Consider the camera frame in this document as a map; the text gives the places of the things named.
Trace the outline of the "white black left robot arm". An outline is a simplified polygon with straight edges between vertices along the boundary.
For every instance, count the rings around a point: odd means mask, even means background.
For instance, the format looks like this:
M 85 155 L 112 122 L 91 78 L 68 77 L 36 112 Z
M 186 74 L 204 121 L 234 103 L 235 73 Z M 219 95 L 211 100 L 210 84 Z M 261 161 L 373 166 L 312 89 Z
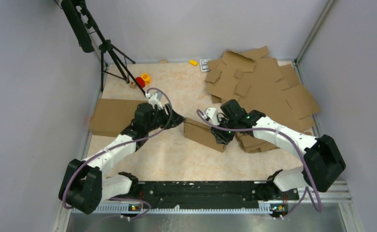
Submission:
M 58 193 L 63 207 L 90 214 L 101 201 L 112 197 L 136 198 L 139 192 L 137 177 L 128 173 L 119 173 L 108 179 L 104 176 L 125 157 L 138 151 L 151 138 L 150 132 L 158 135 L 185 120 L 170 104 L 163 107 L 139 104 L 130 124 L 109 145 L 92 157 L 69 162 Z

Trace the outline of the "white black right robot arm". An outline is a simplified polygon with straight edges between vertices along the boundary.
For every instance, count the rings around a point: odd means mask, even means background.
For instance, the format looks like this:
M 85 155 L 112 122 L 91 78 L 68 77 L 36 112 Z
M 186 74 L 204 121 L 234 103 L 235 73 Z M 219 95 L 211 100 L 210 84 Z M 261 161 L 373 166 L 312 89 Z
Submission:
M 282 170 L 270 177 L 267 193 L 280 199 L 288 190 L 311 187 L 326 192 L 346 169 L 345 161 L 335 140 L 329 135 L 315 137 L 290 129 L 272 120 L 266 114 L 247 112 L 237 100 L 221 105 L 221 111 L 208 108 L 200 112 L 211 125 L 217 143 L 227 145 L 235 133 L 242 133 L 264 140 L 300 158 L 301 167 Z

